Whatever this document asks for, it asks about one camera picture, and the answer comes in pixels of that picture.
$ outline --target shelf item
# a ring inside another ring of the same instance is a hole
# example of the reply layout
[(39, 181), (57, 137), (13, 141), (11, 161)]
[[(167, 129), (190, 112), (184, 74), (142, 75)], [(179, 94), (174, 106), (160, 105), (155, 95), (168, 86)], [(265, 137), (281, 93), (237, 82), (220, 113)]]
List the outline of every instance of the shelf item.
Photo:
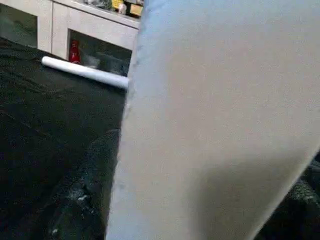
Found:
[(122, 14), (122, 15), (126, 15), (127, 14), (127, 6), (124, 3), (120, 3), (118, 5), (119, 9), (118, 9), (118, 13)]
[(144, 6), (145, 1), (144, 0), (124, 0), (127, 3), (136, 4), (140, 6)]
[(71, 41), (69, 62), (73, 64), (80, 64), (79, 41), (77, 40)]
[(86, 4), (84, 0), (53, 0), (57, 4), (62, 4), (64, 6), (70, 7), (74, 10), (80, 10), (82, 12), (95, 15), (97, 17), (113, 21), (131, 28), (138, 29), (140, 20), (134, 17), (121, 15), (114, 11), (109, 11), (95, 7), (93, 5)]
[(92, 5), (96, 8), (101, 8), (105, 10), (112, 9), (112, 0), (83, 0), (85, 4)]
[(112, 0), (112, 7), (115, 9), (119, 9), (119, 5), (123, 3), (124, 0)]
[(0, 0), (0, 37), (51, 53), (51, 0)]

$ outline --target white tube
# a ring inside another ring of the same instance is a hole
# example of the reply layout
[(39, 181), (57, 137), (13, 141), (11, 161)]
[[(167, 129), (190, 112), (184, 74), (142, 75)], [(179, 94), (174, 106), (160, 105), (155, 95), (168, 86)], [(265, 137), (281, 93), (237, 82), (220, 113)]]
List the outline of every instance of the white tube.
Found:
[(129, 78), (81, 66), (67, 61), (58, 60), (52, 57), (44, 56), (41, 60), (44, 66), (64, 71), (70, 74), (78, 75), (87, 79), (95, 80), (100, 83), (109, 84), (118, 88), (127, 89)]

